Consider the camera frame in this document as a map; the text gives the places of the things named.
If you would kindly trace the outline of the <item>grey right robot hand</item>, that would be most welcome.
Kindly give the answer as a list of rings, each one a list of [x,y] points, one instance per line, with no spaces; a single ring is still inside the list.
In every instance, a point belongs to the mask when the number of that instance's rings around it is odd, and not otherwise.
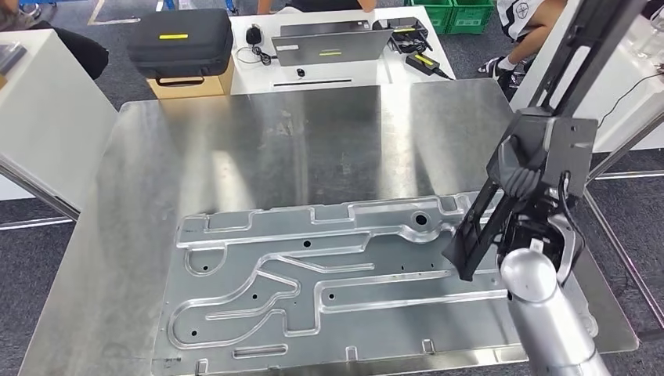
[[[486,223],[487,230],[503,229],[516,214],[531,221],[533,228],[547,228],[550,205],[546,203],[542,178],[548,155],[549,121],[514,121],[496,146],[486,170],[503,196]]]

